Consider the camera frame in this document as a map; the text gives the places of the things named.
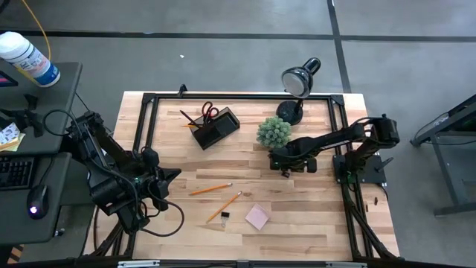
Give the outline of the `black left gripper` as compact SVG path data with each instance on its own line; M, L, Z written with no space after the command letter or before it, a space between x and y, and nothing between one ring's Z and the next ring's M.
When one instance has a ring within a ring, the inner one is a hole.
M162 170L158 166L158 153L151 147L143 148L143 160L150 173L146 186L148 196L152 199L152 204L158 211L166 211L169 205L164 199L169 194L168 183L175 179L174 176L178 176L181 173L181 169L164 168Z

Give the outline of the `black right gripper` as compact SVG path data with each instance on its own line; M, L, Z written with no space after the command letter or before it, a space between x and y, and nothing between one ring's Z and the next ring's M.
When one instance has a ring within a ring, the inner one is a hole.
M289 169L289 173L303 173L304 171L315 173L318 170L317 155L317 150L295 155L294 150L287 147L276 148L269 151L269 167L271 170L280 170L281 174L285 174L287 169Z

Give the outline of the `pink sticky note pad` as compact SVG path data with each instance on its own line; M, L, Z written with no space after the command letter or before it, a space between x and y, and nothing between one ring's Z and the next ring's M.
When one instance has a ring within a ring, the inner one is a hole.
M254 204L245 216L245 220L257 230L261 230L269 219L268 212L258 204Z

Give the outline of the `black pen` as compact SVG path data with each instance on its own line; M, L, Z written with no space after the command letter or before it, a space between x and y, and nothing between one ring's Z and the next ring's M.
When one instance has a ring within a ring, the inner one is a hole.
M196 123L187 113L185 113L184 111L180 110L180 113L190 122L188 124L188 126L194 126L194 127L197 127L197 128L201 128L202 127L202 124L198 124Z

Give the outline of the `red-handled scissors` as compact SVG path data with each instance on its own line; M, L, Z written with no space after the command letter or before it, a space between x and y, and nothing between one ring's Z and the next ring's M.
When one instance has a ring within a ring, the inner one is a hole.
M202 106L203 124L208 124L219 114L219 110L211 101L207 101Z

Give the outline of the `black desk lamp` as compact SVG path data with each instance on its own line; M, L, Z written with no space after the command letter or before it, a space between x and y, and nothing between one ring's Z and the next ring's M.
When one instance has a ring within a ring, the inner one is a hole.
M286 100L279 104L276 115L291 125L300 123L303 118L303 101L309 97L313 87L313 76L321 67L317 57L309 58L302 66L286 69L281 80L285 91L297 100Z

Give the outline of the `black computer mouse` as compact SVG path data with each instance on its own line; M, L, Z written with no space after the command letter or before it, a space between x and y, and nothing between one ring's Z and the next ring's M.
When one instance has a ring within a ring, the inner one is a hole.
M36 185L30 189L27 196L27 209L31 219L42 219L48 213L48 196L47 185Z

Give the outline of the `black side desk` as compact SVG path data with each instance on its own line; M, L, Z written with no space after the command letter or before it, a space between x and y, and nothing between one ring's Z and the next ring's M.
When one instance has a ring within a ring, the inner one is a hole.
M19 82L15 87L0 88L0 108L20 110L28 107L25 94L37 97L33 111L39 117L53 109L69 112L82 71L81 63L58 63L60 79L52 87L40 88L17 72L12 66L0 63L0 69ZM27 210L28 189L0 191L0 246L45 243L53 238L60 212L62 193L67 178L74 172L85 176L87 170L70 153L60 152L62 139L48 132L35 137L28 127L17 151L0 152L0 158L32 156L36 171L32 185L48 186L49 210L39 220L30 218Z

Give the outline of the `black keyboard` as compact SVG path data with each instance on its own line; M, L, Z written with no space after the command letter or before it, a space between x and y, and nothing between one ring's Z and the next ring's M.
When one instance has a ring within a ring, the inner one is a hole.
M34 157L0 156L0 191L29 189L35 170Z

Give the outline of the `yellow sticky notes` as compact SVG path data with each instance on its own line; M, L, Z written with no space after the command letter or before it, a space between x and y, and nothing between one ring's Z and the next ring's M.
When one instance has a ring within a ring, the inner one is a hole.
M3 152L3 151L16 152L24 137L25 137L25 134L20 133L19 136L14 138L12 141L6 144L0 144L0 152Z

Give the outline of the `grey metal table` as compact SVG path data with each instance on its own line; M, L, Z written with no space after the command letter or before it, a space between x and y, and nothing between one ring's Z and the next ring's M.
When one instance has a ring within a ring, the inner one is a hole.
M434 210L436 217L476 211L467 187L476 186L476 94L438 115L415 133L413 147L430 144L452 204Z

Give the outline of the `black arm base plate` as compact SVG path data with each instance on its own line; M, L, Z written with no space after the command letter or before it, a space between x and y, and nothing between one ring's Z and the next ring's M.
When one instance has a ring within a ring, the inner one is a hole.
M332 158L335 181L339 184L385 184L387 180L384 168L391 161L392 158L382 161L381 156L374 155L366 161L363 169L351 173L345 165L345 157L342 155L335 155Z

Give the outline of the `black aluminium table frame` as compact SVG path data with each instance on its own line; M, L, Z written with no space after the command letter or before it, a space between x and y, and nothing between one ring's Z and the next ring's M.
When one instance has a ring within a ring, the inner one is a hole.
M289 178L269 167L268 151L257 142L257 128L273 116L284 94L261 93L170 93L159 95L152 147L161 166L180 168L170 186L169 200L177 205L165 212L154 208L145 232L133 242L135 259L247 260L247 261L348 261L352 250L369 247L358 225L348 226L342 200L343 185L335 181L334 150L322 152L315 173L293 173ZM240 128L203 150L187 127L211 101L228 107ZM191 192L233 183L229 188L189 196ZM235 194L242 195L224 211L230 213L226 227L221 213L206 223ZM261 230L245 220L254 204L270 219Z

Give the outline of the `silver metal bracket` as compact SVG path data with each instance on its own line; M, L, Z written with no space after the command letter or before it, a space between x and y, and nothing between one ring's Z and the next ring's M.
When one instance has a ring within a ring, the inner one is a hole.
M326 262L325 268L367 268L367 264L359 262L332 261Z
M117 268L155 268L160 267L159 260L120 261Z

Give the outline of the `black monitor mount clamp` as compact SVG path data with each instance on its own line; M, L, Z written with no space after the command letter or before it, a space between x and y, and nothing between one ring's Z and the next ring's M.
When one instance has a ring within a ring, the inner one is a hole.
M0 108L0 113L7 118L0 118L0 127L6 127L10 123L14 123L19 130L25 130L33 127L33 134L36 138L44 134L43 124L39 121L39 115L34 112L38 104L38 97L23 94L28 105L26 109L8 110Z

